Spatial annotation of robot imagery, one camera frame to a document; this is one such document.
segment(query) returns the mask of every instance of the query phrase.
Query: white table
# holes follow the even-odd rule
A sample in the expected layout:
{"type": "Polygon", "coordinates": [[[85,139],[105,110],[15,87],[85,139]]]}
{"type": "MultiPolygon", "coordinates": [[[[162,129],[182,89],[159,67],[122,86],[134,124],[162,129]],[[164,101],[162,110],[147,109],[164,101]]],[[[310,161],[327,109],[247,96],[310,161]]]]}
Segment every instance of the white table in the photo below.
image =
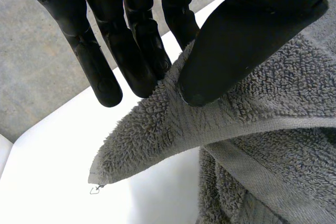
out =
{"type": "MultiPolygon", "coordinates": [[[[196,14],[202,25],[222,2],[196,14]]],[[[175,61],[180,53],[171,33],[162,37],[175,61]]],[[[197,218],[198,150],[193,149],[91,195],[91,162],[116,122],[136,105],[119,69],[121,104],[105,108],[91,88],[24,133],[14,144],[0,180],[1,224],[192,223],[197,218]]]]}

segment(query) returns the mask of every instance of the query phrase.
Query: robotic hand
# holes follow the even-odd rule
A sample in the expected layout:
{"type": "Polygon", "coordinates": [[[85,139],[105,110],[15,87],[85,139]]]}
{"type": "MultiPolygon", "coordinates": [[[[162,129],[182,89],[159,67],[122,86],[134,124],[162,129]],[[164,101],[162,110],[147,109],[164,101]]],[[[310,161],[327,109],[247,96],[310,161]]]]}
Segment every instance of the robotic hand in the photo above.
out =
{"type": "MultiPolygon", "coordinates": [[[[90,29],[85,0],[39,1],[58,22],[100,102],[118,104],[121,90],[90,29]]],[[[130,87],[147,97],[171,65],[152,19],[153,0],[124,0],[132,32],[123,19],[122,0],[87,2],[130,87]]],[[[182,49],[198,33],[190,2],[162,0],[166,22],[182,49]]],[[[192,106],[215,101],[327,9],[326,0],[225,0],[198,33],[182,69],[182,98],[192,106]]]]}
{"type": "MultiPolygon", "coordinates": [[[[120,103],[122,91],[87,20],[90,5],[101,34],[133,92],[148,97],[171,66],[153,19],[153,0],[38,0],[58,23],[99,102],[120,103]],[[130,29],[124,19],[124,8],[130,29]]],[[[165,20],[184,49],[199,27],[191,0],[162,0],[165,20]]]]}

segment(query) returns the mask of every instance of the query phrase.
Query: towel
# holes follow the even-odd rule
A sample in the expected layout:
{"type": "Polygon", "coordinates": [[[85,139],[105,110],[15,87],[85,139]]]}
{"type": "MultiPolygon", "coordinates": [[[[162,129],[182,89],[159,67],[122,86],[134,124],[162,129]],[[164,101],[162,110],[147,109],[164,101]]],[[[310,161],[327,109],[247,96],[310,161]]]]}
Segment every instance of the towel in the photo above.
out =
{"type": "MultiPolygon", "coordinates": [[[[302,31],[301,36],[316,45],[319,54],[328,54],[332,62],[336,60],[336,0],[329,0],[327,13],[302,31]]],[[[306,51],[306,57],[317,56],[311,53],[310,49],[306,51]]],[[[263,132],[201,148],[198,223],[336,223],[335,148],[334,127],[263,132]],[[233,157],[228,152],[230,149],[237,156],[233,157]],[[244,170],[238,171],[237,165],[246,165],[242,160],[252,167],[244,166],[244,170]],[[264,171],[256,172],[255,165],[264,171]],[[270,173],[274,178],[265,180],[270,173]],[[254,175],[265,178],[251,180],[254,175]],[[278,185],[269,188],[270,181],[275,179],[280,180],[286,190],[293,191],[290,201],[285,201],[278,185]],[[301,199],[295,207],[293,204],[299,195],[308,202],[301,199]],[[303,204],[325,212],[316,212],[311,207],[311,211],[303,212],[297,208],[303,204]],[[330,218],[325,218],[324,213],[331,215],[330,218]]]]}
{"type": "Polygon", "coordinates": [[[298,34],[202,108],[176,88],[191,43],[106,138],[89,183],[112,184],[203,146],[200,223],[336,223],[336,59],[320,37],[318,28],[298,34]]]}

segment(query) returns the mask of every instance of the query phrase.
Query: gray floor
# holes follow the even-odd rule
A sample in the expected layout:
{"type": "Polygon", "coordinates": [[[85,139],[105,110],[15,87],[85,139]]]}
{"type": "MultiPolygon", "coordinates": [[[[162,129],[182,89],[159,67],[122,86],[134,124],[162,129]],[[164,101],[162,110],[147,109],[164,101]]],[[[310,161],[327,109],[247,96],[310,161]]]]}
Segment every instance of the gray floor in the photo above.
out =
{"type": "MultiPolygon", "coordinates": [[[[193,0],[195,12],[213,0],[193,0]]],[[[89,20],[111,67],[112,56],[89,20]]],[[[160,0],[154,17],[168,31],[160,0]]],[[[36,0],[0,0],[0,134],[14,142],[27,129],[89,86],[56,23],[36,0]]]]}

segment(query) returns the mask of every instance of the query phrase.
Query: gray towel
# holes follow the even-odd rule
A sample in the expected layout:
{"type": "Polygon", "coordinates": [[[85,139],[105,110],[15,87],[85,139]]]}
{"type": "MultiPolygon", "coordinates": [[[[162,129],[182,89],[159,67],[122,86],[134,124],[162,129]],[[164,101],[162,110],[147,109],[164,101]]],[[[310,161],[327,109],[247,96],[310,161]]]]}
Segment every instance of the gray towel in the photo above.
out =
{"type": "Polygon", "coordinates": [[[204,146],[201,223],[336,223],[336,60],[310,35],[203,108],[176,90],[189,45],[107,137],[89,183],[111,184],[204,146]]]}

